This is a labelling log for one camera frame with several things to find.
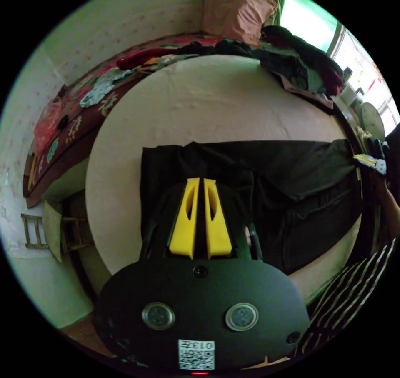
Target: wall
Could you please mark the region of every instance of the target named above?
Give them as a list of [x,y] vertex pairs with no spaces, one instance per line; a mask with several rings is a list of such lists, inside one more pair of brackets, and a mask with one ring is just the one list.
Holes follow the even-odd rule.
[[64,83],[124,49],[164,35],[199,31],[202,0],[92,0],[56,27],[33,53],[9,95],[0,121],[0,233],[28,295],[55,326],[91,310],[68,258],[25,248],[21,213],[26,155],[45,104]]
[[85,317],[93,305],[83,291],[69,257],[12,258],[20,285],[38,310],[56,328]]
[[203,0],[91,0],[49,35],[45,48],[67,84],[123,50],[201,30]]

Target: wooden floor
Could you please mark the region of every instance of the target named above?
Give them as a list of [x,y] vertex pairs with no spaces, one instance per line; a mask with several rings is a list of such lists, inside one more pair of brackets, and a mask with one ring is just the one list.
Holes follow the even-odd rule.
[[109,352],[109,350],[107,350],[97,335],[91,322],[92,316],[92,313],[90,313],[82,320],[76,321],[75,323],[60,329],[60,331],[94,352],[110,358],[115,357],[111,352]]

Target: white mattress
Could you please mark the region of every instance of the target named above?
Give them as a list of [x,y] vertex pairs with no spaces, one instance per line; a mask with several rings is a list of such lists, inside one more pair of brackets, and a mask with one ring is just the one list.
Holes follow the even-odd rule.
[[[112,274],[138,260],[143,147],[339,138],[345,136],[334,117],[285,92],[257,60],[213,55],[158,71],[119,101],[94,143],[86,204],[98,251]],[[292,275],[305,300],[344,266],[358,227]]]

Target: qr code label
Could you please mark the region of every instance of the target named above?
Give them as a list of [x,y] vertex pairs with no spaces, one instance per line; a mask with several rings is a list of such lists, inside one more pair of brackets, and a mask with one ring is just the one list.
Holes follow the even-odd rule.
[[178,352],[179,368],[183,370],[215,369],[215,342],[179,339]]

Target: red garment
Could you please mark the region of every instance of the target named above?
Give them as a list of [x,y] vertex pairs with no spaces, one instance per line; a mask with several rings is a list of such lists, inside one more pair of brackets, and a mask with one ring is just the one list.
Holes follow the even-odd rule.
[[328,96],[336,96],[339,94],[343,86],[343,79],[332,68],[321,68],[318,70],[321,79],[324,82],[326,94]]
[[61,98],[55,97],[45,106],[33,131],[33,150],[40,157],[47,145],[54,140],[57,125],[60,122]]
[[115,68],[117,66],[117,61],[116,60],[112,60],[110,61],[109,64],[107,64],[103,71],[100,73],[100,76],[102,76],[103,74],[107,73],[108,71],[112,70],[113,68]]
[[164,49],[164,48],[156,48],[145,50],[144,52],[140,52],[134,54],[130,57],[122,57],[117,61],[117,67],[120,70],[133,70],[134,68],[144,64],[146,61],[150,60],[153,57],[161,57],[166,56],[168,54],[176,54],[177,49]]

